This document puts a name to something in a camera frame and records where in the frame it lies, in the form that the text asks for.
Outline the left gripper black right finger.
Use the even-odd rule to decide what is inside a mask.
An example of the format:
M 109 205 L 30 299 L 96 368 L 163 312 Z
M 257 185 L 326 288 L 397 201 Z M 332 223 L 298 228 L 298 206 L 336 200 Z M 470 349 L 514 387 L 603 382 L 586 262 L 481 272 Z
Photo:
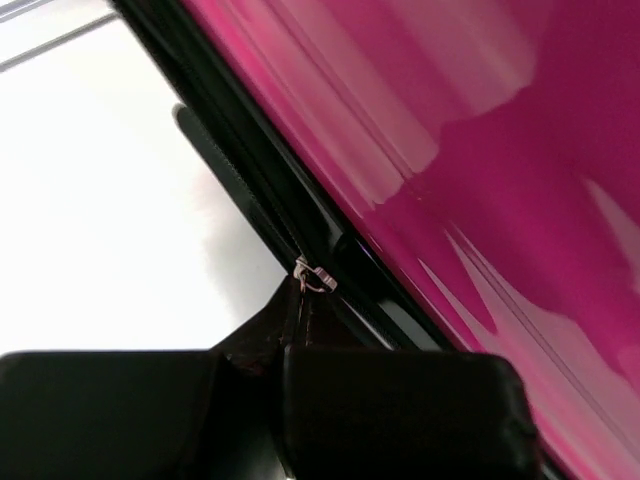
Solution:
M 491 354 L 315 344 L 304 297 L 282 354 L 282 444 L 296 479 L 538 479 L 539 432 Z

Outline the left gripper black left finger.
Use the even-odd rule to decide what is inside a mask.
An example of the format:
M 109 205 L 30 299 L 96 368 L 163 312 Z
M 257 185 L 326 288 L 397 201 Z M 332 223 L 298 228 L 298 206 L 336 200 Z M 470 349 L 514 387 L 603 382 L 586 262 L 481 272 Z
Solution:
M 208 350 L 1 359 L 5 479 L 281 479 L 269 370 L 299 285 Z

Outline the pink hard-shell suitcase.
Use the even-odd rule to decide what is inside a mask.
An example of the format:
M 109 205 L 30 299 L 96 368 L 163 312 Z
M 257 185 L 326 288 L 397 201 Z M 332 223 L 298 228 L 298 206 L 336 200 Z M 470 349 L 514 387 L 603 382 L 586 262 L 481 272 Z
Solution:
M 315 344 L 491 354 L 538 479 L 639 475 L 635 1 L 119 1 Z

